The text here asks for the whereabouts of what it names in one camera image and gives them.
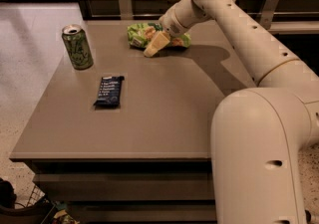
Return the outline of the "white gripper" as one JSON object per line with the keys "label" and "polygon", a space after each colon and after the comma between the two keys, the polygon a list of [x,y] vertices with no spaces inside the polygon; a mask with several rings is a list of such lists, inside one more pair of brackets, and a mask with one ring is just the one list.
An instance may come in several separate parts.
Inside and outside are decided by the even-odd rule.
{"label": "white gripper", "polygon": [[170,36],[177,37],[188,31],[189,13],[185,9],[169,9],[159,18],[164,31],[158,31],[144,50],[146,57],[154,56],[169,42]]}

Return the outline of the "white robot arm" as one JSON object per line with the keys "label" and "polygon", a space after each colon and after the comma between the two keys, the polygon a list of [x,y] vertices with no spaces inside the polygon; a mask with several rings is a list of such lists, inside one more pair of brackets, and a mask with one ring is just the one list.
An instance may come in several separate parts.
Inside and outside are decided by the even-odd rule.
{"label": "white robot arm", "polygon": [[227,96],[211,125],[218,224],[307,224],[299,151],[319,140],[319,78],[235,0],[181,0],[160,17],[145,54],[213,19],[253,79]]}

